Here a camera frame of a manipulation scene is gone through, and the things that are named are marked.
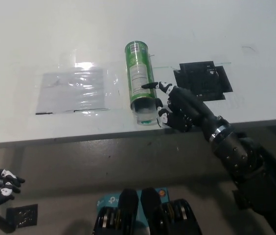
metallic band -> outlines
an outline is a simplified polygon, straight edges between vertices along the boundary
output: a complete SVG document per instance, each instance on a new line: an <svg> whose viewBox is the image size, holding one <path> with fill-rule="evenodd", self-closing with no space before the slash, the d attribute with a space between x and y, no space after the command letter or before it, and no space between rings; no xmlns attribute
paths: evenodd
<svg viewBox="0 0 276 235"><path fill-rule="evenodd" d="M219 128L217 128L214 133L211 135L210 139L209 139L209 142L212 142L215 137L220 134L222 131L224 131L226 129L226 126L220 126Z"/></svg>

small black tag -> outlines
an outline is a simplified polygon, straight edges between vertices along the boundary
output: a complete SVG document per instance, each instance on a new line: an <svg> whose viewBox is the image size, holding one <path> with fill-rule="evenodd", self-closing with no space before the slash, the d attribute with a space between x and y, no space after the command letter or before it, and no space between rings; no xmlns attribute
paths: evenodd
<svg viewBox="0 0 276 235"><path fill-rule="evenodd" d="M10 224L14 224L16 228L37 225L38 204L8 208L6 210L6 220Z"/></svg>

green can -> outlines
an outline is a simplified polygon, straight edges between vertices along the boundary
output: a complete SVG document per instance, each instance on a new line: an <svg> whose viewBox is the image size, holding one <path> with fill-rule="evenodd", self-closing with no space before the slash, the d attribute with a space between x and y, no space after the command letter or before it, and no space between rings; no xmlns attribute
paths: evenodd
<svg viewBox="0 0 276 235"><path fill-rule="evenodd" d="M153 82L153 73L149 50L146 43L133 41L125 48L127 77L129 86L130 107L141 98L154 99L155 92L151 89L142 89L141 86Z"/></svg>

green cylinder container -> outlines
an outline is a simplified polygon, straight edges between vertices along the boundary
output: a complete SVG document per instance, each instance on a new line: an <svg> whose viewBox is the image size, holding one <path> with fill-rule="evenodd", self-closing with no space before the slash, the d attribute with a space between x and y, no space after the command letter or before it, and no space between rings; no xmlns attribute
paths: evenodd
<svg viewBox="0 0 276 235"><path fill-rule="evenodd" d="M141 98L155 98L151 89L142 89L141 86L153 82L153 73L148 46L146 43L134 41L125 48L127 77L129 86L130 107Z"/></svg>

clear plastic bottom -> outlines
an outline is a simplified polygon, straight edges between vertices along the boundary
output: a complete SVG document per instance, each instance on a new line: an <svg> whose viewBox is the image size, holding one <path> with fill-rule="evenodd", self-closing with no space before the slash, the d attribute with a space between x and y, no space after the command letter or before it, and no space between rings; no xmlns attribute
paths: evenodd
<svg viewBox="0 0 276 235"><path fill-rule="evenodd" d="M139 125L157 124L157 109L155 99L149 97L138 98L133 102L133 112Z"/></svg>

